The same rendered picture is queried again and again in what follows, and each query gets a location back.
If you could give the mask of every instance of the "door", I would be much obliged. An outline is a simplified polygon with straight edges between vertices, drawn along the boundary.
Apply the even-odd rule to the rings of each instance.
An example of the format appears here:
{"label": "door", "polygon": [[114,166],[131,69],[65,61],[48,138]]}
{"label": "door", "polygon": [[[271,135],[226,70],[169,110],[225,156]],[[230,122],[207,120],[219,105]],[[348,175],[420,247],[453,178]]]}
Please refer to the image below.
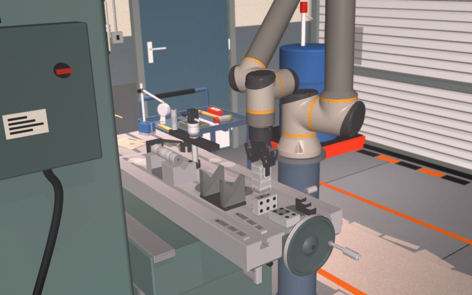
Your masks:
{"label": "door", "polygon": [[[210,104],[229,109],[227,2],[139,0],[144,87],[152,94],[207,87]],[[154,62],[148,62],[148,42]],[[204,92],[167,98],[178,111],[205,105]],[[157,115],[148,101],[147,116]]]}

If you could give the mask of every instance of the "blue-gray cylindrical pedestal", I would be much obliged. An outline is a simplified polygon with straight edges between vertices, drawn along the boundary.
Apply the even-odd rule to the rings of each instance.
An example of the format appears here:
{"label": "blue-gray cylindrical pedestal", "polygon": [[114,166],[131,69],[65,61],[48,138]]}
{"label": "blue-gray cylindrical pedestal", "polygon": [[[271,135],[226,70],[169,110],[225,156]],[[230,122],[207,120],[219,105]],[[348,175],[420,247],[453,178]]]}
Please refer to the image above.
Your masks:
{"label": "blue-gray cylindrical pedestal", "polygon": [[278,293],[277,295],[317,295],[316,273],[299,277],[290,272],[283,258],[278,261]]}
{"label": "blue-gray cylindrical pedestal", "polygon": [[[318,191],[309,196],[320,198],[320,162],[325,159],[325,150],[320,156],[311,159],[292,159],[278,156],[278,182],[290,186],[300,192],[307,187],[316,185]],[[283,258],[278,261],[278,293],[277,295],[317,295],[316,273],[299,277],[290,272]]]}

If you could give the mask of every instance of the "door handle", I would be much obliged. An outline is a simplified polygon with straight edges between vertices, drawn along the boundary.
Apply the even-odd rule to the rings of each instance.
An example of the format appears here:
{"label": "door handle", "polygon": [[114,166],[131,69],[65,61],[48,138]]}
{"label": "door handle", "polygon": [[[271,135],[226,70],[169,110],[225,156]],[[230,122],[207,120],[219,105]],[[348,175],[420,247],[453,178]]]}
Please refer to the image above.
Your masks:
{"label": "door handle", "polygon": [[154,62],[154,50],[164,50],[167,49],[167,47],[157,47],[157,48],[152,48],[152,41],[147,42],[147,52],[148,52],[148,63],[152,64]]}

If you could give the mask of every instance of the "concrete floor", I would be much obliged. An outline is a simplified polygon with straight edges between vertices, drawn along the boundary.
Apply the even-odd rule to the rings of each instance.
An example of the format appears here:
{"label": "concrete floor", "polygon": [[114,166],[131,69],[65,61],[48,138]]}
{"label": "concrete floor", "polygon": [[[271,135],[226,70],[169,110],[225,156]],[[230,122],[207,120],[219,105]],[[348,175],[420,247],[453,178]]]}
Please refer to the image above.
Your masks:
{"label": "concrete floor", "polygon": [[[218,155],[247,166],[243,146]],[[276,167],[271,173],[277,179]],[[455,183],[360,152],[322,161],[320,181],[472,241],[472,181]],[[354,261],[333,251],[323,270],[367,295],[472,295],[472,245],[322,185],[320,199],[343,209],[336,243],[363,256]],[[317,279],[319,295],[361,294]],[[272,289],[274,295],[277,263]]]}

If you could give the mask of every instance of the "red cap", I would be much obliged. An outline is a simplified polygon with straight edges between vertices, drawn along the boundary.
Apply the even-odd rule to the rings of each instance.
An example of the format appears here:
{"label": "red cap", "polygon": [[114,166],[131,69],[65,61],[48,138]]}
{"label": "red cap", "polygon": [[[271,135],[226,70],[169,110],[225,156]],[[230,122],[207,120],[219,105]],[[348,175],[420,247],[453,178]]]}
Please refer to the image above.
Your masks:
{"label": "red cap", "polygon": [[300,2],[300,13],[307,13],[307,2]]}

